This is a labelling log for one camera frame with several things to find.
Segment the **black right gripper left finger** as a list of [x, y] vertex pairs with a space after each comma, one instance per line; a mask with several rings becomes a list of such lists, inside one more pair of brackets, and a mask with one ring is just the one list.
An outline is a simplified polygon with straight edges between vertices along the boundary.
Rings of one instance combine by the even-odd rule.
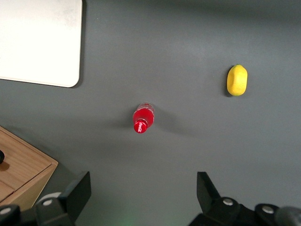
[[90, 172], [81, 173], [63, 192], [43, 196], [35, 204], [39, 226], [74, 226], [91, 197]]

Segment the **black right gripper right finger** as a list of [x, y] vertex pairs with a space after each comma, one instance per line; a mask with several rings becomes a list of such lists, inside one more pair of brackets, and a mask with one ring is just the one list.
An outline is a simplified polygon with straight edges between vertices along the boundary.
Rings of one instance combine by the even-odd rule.
[[191, 226], [232, 226], [240, 213], [240, 205], [229, 197], [221, 197], [206, 172], [197, 173], [197, 199], [202, 213]]

